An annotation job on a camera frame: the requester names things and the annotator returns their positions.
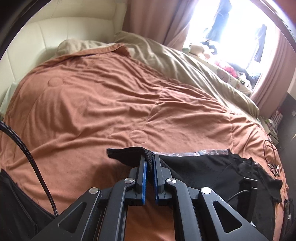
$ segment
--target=pink curtain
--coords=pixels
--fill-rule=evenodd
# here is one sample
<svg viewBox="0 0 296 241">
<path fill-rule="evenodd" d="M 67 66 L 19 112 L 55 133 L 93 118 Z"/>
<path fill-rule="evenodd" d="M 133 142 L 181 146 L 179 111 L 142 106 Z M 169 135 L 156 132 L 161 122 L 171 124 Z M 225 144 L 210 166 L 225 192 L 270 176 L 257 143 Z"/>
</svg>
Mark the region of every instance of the pink curtain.
<svg viewBox="0 0 296 241">
<path fill-rule="evenodd" d="M 251 95 L 260 115 L 265 118 L 271 117 L 286 96 L 296 66 L 296 53 L 292 46 L 278 28 L 275 28 L 275 33 L 276 44 L 267 58 L 267 70 L 260 76 Z"/>
<path fill-rule="evenodd" d="M 129 0 L 123 30 L 181 50 L 198 0 Z"/>
</svg>

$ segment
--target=metal screw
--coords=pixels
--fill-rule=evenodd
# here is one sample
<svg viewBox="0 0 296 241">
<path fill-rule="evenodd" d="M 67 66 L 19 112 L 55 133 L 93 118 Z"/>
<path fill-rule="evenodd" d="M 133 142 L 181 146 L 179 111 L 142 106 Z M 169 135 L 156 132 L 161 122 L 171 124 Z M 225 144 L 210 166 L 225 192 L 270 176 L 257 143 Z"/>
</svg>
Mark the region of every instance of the metal screw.
<svg viewBox="0 0 296 241">
<path fill-rule="evenodd" d="M 124 182 L 126 183 L 126 184 L 130 184 L 130 183 L 133 183 L 133 178 L 131 178 L 131 177 L 127 177 L 126 179 L 124 179 Z"/>
<path fill-rule="evenodd" d="M 91 188 L 90 190 L 89 190 L 89 193 L 90 194 L 96 194 L 96 193 L 98 193 L 98 189 L 97 188 Z"/>
<path fill-rule="evenodd" d="M 208 187 L 204 187 L 204 188 L 202 188 L 202 192 L 203 192 L 204 194 L 210 194 L 210 193 L 212 192 L 212 189 L 210 189 L 210 188 L 208 188 Z"/>
<path fill-rule="evenodd" d="M 174 179 L 174 178 L 168 178 L 168 179 L 167 179 L 167 183 L 168 183 L 168 184 L 175 184 L 176 182 L 177 182 L 177 180 Z"/>
</svg>

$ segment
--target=white leather headboard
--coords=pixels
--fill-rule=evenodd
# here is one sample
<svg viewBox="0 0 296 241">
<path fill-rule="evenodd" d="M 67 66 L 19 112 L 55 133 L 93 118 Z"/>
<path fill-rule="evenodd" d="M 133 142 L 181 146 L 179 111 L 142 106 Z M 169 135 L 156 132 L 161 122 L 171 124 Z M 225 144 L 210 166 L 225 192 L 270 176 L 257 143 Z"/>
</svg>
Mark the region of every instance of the white leather headboard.
<svg viewBox="0 0 296 241">
<path fill-rule="evenodd" d="M 126 4 L 118 0 L 52 0 L 18 32 L 0 60 L 0 104 L 10 85 L 50 59 L 70 38 L 110 43 L 122 29 Z"/>
</svg>

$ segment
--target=orange blanket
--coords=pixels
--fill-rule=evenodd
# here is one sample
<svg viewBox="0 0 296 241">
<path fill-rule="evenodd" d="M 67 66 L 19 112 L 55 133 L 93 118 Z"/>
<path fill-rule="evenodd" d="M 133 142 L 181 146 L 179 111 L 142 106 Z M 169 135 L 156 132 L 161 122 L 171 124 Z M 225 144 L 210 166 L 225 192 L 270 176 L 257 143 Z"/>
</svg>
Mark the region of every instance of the orange blanket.
<svg viewBox="0 0 296 241">
<path fill-rule="evenodd" d="M 19 84 L 4 121 L 31 151 L 59 212 L 90 187 L 113 186 L 129 167 L 106 155 L 107 148 L 143 146 L 167 153 L 227 149 L 252 157 L 269 171 L 263 156 L 264 130 L 221 106 L 200 89 L 181 84 L 133 60 L 123 44 L 84 50 L 47 61 Z M 50 203 L 22 151 L 0 133 L 0 168 L 36 203 Z M 267 159 L 273 162 L 272 149 Z M 287 185 L 278 155 L 283 181 Z M 129 207 L 126 241 L 174 240 L 172 211 L 154 204 Z M 279 239 L 283 204 L 275 207 Z"/>
</svg>

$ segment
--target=triangular cutout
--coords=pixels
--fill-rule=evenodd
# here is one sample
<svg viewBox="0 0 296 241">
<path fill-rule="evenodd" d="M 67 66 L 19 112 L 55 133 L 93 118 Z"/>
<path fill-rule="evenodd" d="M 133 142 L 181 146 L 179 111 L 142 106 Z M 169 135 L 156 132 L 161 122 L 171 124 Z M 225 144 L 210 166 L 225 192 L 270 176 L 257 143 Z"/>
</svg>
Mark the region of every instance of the triangular cutout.
<svg viewBox="0 0 296 241">
<path fill-rule="evenodd" d="M 66 230 L 72 234 L 75 233 L 85 208 L 86 202 L 80 203 L 58 224 L 59 228 Z"/>
<path fill-rule="evenodd" d="M 224 232 L 230 233 L 242 226 L 242 223 L 238 221 L 225 207 L 223 207 L 220 202 L 214 201 L 213 206 L 222 224 Z"/>
</svg>

